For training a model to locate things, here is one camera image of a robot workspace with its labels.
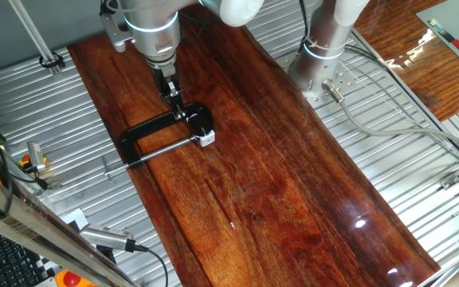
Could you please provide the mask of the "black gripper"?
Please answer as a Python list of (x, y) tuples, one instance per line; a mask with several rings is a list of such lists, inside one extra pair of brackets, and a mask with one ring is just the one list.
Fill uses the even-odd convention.
[(151, 68), (155, 87), (159, 90), (163, 103), (171, 107), (176, 120), (186, 117), (183, 106), (182, 90), (179, 87), (179, 79), (175, 64), (166, 64)]

